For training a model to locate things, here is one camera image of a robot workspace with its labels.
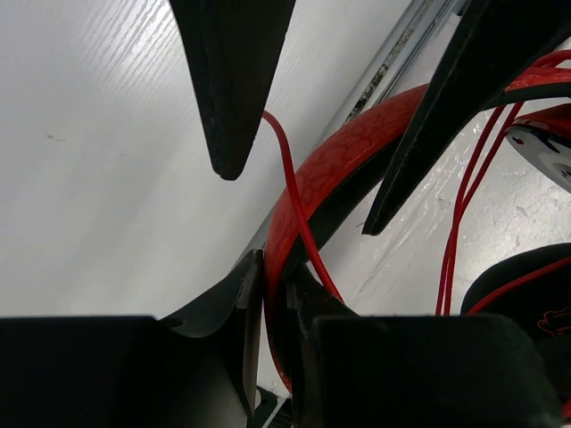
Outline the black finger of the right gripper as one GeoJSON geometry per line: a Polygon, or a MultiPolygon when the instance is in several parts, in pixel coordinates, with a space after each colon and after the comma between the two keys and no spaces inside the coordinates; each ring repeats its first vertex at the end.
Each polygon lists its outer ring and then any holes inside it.
{"type": "Polygon", "coordinates": [[[362,229],[379,235],[455,136],[480,111],[568,96],[530,66],[570,36],[568,1],[469,1],[386,171],[362,229]]]}

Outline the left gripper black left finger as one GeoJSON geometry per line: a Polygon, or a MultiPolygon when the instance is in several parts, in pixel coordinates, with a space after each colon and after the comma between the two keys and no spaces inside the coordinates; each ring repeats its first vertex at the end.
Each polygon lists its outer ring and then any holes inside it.
{"type": "Polygon", "coordinates": [[[262,251],[160,320],[183,341],[176,356],[177,419],[248,419],[255,410],[261,337],[262,251]]]}

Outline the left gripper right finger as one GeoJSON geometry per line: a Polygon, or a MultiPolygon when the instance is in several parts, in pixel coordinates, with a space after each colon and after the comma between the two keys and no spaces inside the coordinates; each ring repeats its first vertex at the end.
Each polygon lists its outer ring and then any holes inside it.
{"type": "Polygon", "coordinates": [[[356,317],[302,265],[285,284],[289,374],[295,427],[323,427],[327,386],[319,355],[317,322],[327,317],[356,317]]]}

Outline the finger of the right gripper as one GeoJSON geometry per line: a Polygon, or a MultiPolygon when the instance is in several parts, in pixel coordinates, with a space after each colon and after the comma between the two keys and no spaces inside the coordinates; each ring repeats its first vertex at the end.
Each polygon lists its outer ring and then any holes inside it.
{"type": "Polygon", "coordinates": [[[240,177],[269,97],[292,1],[173,1],[211,165],[240,177]]]}

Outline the red black headphones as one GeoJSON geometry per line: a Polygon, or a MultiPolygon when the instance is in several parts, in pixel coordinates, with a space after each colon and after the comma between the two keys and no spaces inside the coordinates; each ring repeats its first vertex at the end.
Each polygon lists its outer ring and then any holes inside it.
{"type": "MultiPolygon", "coordinates": [[[[570,69],[562,67],[569,60],[569,50],[558,50],[538,59],[530,66],[532,78],[545,70],[556,82],[570,82],[570,69]]],[[[360,201],[385,176],[398,143],[418,108],[426,86],[417,86],[395,95],[344,125],[330,136],[299,169],[294,169],[289,143],[284,129],[268,112],[263,118],[274,129],[282,152],[286,189],[280,196],[270,221],[264,250],[266,288],[264,313],[270,353],[285,387],[292,387],[288,348],[285,334],[279,326],[281,306],[284,305],[286,279],[307,261],[317,264],[319,278],[333,296],[339,291],[319,256],[319,249],[327,243],[360,201]]],[[[510,124],[524,102],[493,107],[462,178],[451,236],[447,242],[436,312],[450,312],[452,266],[456,259],[456,236],[461,217],[477,187],[484,178],[502,137],[496,136],[488,153],[484,153],[492,129],[506,105],[512,110],[505,122],[510,124]]]]}

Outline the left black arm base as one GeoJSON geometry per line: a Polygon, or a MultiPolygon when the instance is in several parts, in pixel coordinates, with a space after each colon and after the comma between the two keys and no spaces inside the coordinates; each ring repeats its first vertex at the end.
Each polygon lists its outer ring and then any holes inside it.
{"type": "Polygon", "coordinates": [[[260,403],[255,408],[249,427],[293,428],[293,401],[290,396],[281,397],[260,386],[257,387],[260,403]]]}

